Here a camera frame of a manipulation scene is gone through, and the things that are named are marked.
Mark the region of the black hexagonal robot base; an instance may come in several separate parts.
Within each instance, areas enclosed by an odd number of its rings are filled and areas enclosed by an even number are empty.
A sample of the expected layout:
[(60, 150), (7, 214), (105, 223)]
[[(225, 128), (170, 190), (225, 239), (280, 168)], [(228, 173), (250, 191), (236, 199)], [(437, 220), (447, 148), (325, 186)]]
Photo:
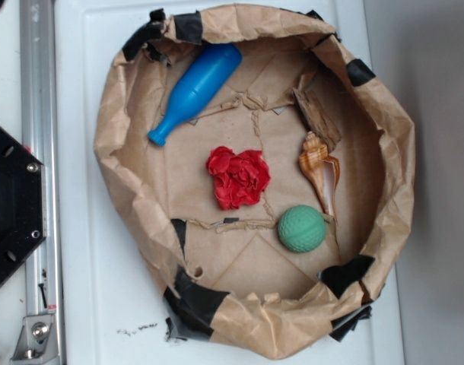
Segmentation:
[(43, 165), (0, 126), (0, 288), (45, 238)]

